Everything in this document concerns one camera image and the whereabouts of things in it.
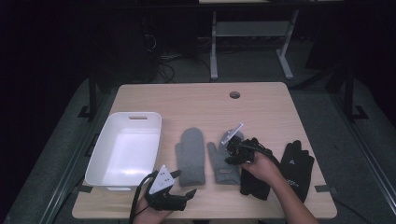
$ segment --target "gray mitten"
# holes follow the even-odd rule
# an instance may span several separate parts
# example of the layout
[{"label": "gray mitten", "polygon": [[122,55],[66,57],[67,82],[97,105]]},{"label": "gray mitten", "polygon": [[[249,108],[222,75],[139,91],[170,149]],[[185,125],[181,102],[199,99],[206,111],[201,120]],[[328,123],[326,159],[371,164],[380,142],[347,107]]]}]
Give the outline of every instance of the gray mitten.
[{"label": "gray mitten", "polygon": [[[224,139],[227,134],[228,133],[225,133],[221,139]],[[244,135],[240,132],[236,133],[236,136],[240,137],[242,140],[244,139]],[[239,185],[241,183],[241,178],[238,166],[228,164],[225,161],[226,158],[230,157],[230,154],[226,150],[227,144],[223,145],[220,141],[219,148],[216,148],[215,144],[212,142],[207,144],[210,162],[215,172],[216,183],[222,185]]]},{"label": "gray mitten", "polygon": [[176,144],[177,168],[181,171],[181,187],[205,184],[204,137],[197,128],[190,128]]}]

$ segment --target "table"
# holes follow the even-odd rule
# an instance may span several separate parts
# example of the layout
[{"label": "table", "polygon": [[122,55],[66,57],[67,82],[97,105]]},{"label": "table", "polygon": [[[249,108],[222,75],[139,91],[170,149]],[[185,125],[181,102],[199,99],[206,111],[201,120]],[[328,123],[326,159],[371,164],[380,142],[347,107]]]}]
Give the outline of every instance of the table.
[{"label": "table", "polygon": [[[240,97],[231,98],[237,91]],[[199,128],[205,143],[219,143],[223,134],[243,122],[241,132],[246,138],[257,137],[273,150],[280,160],[287,143],[301,140],[303,148],[315,157],[285,84],[197,83],[141,84],[121,86],[110,114],[122,111],[154,111],[163,117],[163,135],[156,169],[165,164],[170,171],[177,169],[175,144],[190,127]],[[169,218],[281,218],[281,206],[271,191],[267,201],[239,193],[238,186],[223,186],[215,182],[214,173],[205,154],[204,186],[196,187],[195,197],[184,211]],[[326,185],[315,162],[312,181],[305,205],[318,218],[331,218],[336,208],[330,192],[316,192],[315,186]],[[184,195],[194,187],[176,184],[172,194]],[[73,208],[76,218],[128,218],[134,191],[110,191],[94,187],[91,193],[80,192]]]}]

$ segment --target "white bin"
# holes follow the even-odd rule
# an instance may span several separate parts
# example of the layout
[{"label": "white bin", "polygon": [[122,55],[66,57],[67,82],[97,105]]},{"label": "white bin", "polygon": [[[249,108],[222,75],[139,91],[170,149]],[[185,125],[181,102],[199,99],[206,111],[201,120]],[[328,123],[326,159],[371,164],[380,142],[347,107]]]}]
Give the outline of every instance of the white bin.
[{"label": "white bin", "polygon": [[154,169],[162,118],[155,112],[119,112],[107,118],[88,164],[92,186],[129,190]]}]

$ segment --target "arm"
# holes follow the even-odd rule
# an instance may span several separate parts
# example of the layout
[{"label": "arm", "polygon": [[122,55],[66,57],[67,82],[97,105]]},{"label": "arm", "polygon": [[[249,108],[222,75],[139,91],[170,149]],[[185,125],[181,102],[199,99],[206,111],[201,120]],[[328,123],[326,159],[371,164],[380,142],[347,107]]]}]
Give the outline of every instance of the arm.
[{"label": "arm", "polygon": [[140,223],[159,224],[172,212],[173,211],[155,210],[154,208],[149,206],[149,203],[146,201],[145,197],[143,196],[137,202],[137,207],[136,207],[137,216],[134,218],[134,223],[131,224],[140,224]]},{"label": "arm", "polygon": [[265,181],[274,190],[289,224],[318,223],[294,193],[274,163],[266,156],[261,153],[255,153],[254,163],[245,163],[241,166],[260,180]]}]

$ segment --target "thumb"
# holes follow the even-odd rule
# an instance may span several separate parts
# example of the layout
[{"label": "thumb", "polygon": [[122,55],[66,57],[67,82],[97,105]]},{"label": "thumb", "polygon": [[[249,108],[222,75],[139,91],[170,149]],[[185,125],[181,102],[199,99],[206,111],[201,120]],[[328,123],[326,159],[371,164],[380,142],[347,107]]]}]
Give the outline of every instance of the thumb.
[{"label": "thumb", "polygon": [[216,149],[216,145],[214,143],[209,142],[206,146],[210,157],[216,156],[218,154],[218,150]]},{"label": "thumb", "polygon": [[240,166],[241,166],[242,169],[249,171],[251,164],[242,163]]}]

